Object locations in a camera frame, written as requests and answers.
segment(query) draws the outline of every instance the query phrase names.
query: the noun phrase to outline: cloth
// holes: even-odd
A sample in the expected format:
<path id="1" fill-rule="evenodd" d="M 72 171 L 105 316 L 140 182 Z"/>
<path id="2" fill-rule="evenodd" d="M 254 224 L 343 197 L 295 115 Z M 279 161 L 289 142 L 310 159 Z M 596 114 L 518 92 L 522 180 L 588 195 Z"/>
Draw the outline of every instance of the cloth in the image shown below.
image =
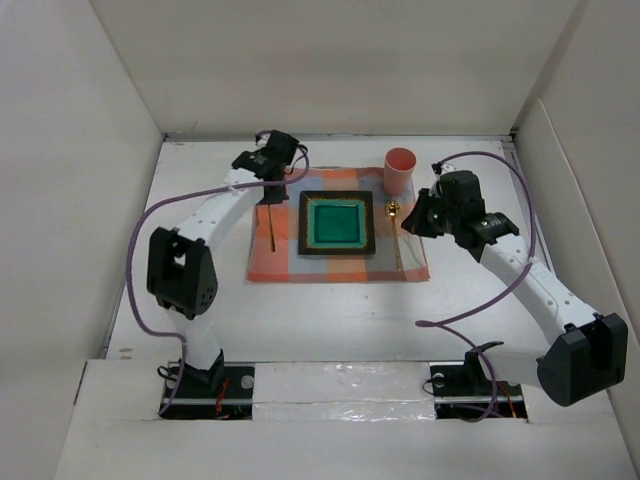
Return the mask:
<path id="1" fill-rule="evenodd" d="M 292 175 L 300 175 L 295 170 Z M 403 270 L 396 269 L 393 224 L 385 205 L 392 198 L 382 189 L 382 168 L 311 169 L 302 180 L 287 185 L 289 201 L 256 207 L 254 234 L 249 258 L 248 279 L 252 282 L 332 283 L 332 282 L 419 282 L 429 279 L 427 259 L 419 237 L 400 228 L 415 203 L 413 183 L 395 200 L 400 203 L 396 218 Z M 304 190 L 370 190 L 373 192 L 376 253 L 370 257 L 298 255 L 300 192 Z M 275 238 L 271 250 L 269 209 Z"/>

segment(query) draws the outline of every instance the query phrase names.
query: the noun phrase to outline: square plate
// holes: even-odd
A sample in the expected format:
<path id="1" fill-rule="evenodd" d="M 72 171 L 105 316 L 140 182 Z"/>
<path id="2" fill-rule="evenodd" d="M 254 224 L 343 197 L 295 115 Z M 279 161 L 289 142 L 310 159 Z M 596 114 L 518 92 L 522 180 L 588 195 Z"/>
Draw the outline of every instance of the square plate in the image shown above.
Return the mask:
<path id="1" fill-rule="evenodd" d="M 300 192 L 300 255 L 373 255 L 373 194 L 369 191 Z"/>

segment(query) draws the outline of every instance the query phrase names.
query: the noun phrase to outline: plastic cup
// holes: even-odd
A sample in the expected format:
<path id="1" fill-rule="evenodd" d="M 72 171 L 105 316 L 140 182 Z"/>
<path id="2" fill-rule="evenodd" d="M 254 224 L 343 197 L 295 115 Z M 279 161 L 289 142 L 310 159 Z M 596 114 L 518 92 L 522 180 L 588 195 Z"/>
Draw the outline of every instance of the plastic cup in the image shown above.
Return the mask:
<path id="1" fill-rule="evenodd" d="M 402 195 L 409 183 L 413 169 L 416 168 L 416 156 L 406 148 L 393 148 L 387 152 L 384 160 L 382 186 L 387 195 Z"/>

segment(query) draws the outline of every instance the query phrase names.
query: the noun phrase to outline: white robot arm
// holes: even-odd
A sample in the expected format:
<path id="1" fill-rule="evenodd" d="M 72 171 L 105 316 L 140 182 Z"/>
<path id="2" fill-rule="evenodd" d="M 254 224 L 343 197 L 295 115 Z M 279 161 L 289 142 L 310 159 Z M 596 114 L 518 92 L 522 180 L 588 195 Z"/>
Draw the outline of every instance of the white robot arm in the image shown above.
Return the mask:
<path id="1" fill-rule="evenodd" d="M 228 190 L 209 198 L 173 229 L 157 228 L 149 239 L 147 290 L 186 338 L 185 377 L 212 393 L 219 390 L 224 375 L 224 354 L 213 322 L 202 316 L 218 291 L 212 254 L 245 212 L 258 203 L 277 204 L 288 198 L 284 184 L 274 183 L 284 180 L 297 150 L 306 152 L 306 147 L 286 133 L 269 132 L 264 147 L 243 152 L 232 163 L 222 185 Z"/>
<path id="2" fill-rule="evenodd" d="M 435 164 L 437 181 L 420 191 L 416 206 L 402 227 L 422 237 L 453 235 L 505 285 L 513 290 L 544 333 L 546 352 L 516 351 L 492 342 L 480 347 L 498 380 L 539 386 L 562 406 L 572 405 L 624 379 L 626 323 L 616 314 L 600 315 L 577 298 L 543 264 L 529 256 L 517 227 L 501 213 L 487 213 L 478 178 L 469 171 Z M 475 351 L 465 355 L 469 383 L 486 382 L 487 367 Z"/>

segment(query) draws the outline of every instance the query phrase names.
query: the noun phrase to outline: table surface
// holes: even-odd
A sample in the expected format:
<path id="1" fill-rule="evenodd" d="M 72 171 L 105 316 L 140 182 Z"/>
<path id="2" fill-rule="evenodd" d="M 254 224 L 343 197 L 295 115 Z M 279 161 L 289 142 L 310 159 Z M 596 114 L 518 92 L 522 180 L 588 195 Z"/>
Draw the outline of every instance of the table surface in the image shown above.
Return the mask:
<path id="1" fill-rule="evenodd" d="M 418 188 L 431 185 L 430 164 L 447 155 L 463 150 L 502 153 L 499 141 L 459 138 L 305 143 L 316 166 L 381 165 L 390 148 L 411 148 L 419 159 L 414 174 Z M 251 147 L 240 142 L 166 143 L 149 205 L 219 184 L 235 155 Z M 461 159 L 457 166 L 480 177 L 490 211 L 502 211 L 525 225 L 505 167 L 481 157 Z M 134 278 L 142 315 L 153 328 L 171 330 L 171 324 L 145 290 L 146 239 L 156 226 L 172 227 L 200 203 L 167 207 L 143 228 Z M 561 408 L 541 390 L 525 386 L 527 422 L 433 421 L 432 400 L 419 390 L 424 362 L 461 359 L 467 347 L 444 332 L 420 330 L 414 321 L 444 319 L 504 288 L 451 239 L 424 240 L 432 273 L 428 282 L 270 285 L 245 280 L 250 234 L 248 214 L 215 252 L 220 291 L 210 312 L 228 360 L 295 362 L 257 365 L 256 419 L 159 420 L 161 382 L 155 367 L 176 359 L 179 346 L 144 335 L 125 297 L 107 359 L 87 366 L 56 480 L 83 478 L 88 472 L 96 480 L 164 480 L 185 473 L 230 479 L 635 478 L 604 392 Z M 458 327 L 478 343 L 499 339 L 545 347 L 536 323 L 515 298 Z M 383 363 L 300 363 L 304 361 Z M 382 419 L 379 412 L 390 411 L 395 421 L 373 421 Z M 345 415 L 361 421 L 344 421 Z"/>
<path id="2" fill-rule="evenodd" d="M 397 146 L 413 150 L 416 190 L 431 186 L 430 165 L 464 150 L 502 154 L 499 141 L 429 137 L 327 137 L 305 141 L 312 166 L 382 166 Z M 165 143 L 147 206 L 162 199 L 219 185 L 243 142 Z M 510 171 L 495 160 L 456 161 L 478 175 L 489 211 L 501 211 L 525 233 L 522 205 Z M 134 256 L 134 282 L 140 311 L 149 326 L 172 330 L 164 310 L 146 292 L 147 239 L 159 225 L 171 228 L 204 200 L 164 207 L 143 227 Z M 248 212 L 214 253 L 220 283 L 206 315 L 215 319 L 218 342 L 228 361 L 392 361 L 460 359 L 468 349 L 452 335 L 419 329 L 418 319 L 443 320 L 490 299 L 504 285 L 452 238 L 423 239 L 431 280 L 423 283 L 252 284 L 246 280 L 252 214 Z M 477 343 L 502 340 L 515 347 L 546 348 L 535 321 L 515 297 L 464 320 L 456 328 Z M 135 324 L 124 294 L 107 358 L 166 361 L 177 358 L 175 340 L 145 335 Z"/>

